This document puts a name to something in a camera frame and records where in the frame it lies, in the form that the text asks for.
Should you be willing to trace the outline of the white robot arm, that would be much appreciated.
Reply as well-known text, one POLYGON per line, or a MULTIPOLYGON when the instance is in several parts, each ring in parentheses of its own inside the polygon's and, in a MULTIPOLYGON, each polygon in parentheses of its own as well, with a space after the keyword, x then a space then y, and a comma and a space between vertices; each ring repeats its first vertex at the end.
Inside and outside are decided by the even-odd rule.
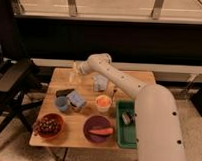
POLYGON ((98 72, 135 100, 138 161, 186 161, 178 108, 167 88, 117 70, 108 53, 90 55, 77 72, 98 72))

